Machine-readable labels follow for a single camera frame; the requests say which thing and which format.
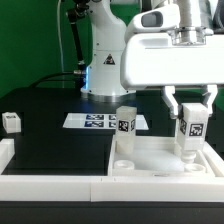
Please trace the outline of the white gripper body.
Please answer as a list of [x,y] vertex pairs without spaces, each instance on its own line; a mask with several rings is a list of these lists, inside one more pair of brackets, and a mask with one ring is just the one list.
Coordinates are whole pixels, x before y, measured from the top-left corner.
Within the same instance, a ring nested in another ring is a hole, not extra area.
[[126,33],[120,82],[127,90],[224,85],[224,8],[153,4]]

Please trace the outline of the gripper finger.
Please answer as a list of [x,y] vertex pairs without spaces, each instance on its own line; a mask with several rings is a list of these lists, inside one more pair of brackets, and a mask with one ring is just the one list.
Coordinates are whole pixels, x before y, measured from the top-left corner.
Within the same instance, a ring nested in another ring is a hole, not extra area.
[[203,96],[203,105],[207,109],[207,113],[209,115],[213,114],[213,102],[216,99],[216,96],[218,94],[218,87],[216,85],[205,85],[202,90],[202,96]]
[[178,103],[174,97],[175,87],[174,86],[164,86],[162,88],[162,99],[168,106],[170,110],[170,118],[177,119],[179,114]]

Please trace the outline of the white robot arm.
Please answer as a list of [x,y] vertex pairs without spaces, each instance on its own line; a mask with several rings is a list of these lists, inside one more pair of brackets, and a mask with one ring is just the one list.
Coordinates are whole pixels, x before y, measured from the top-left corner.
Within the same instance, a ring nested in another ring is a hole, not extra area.
[[179,115],[177,89],[201,88],[208,111],[224,75],[224,0],[88,0],[93,56],[85,91],[115,98],[160,89]]

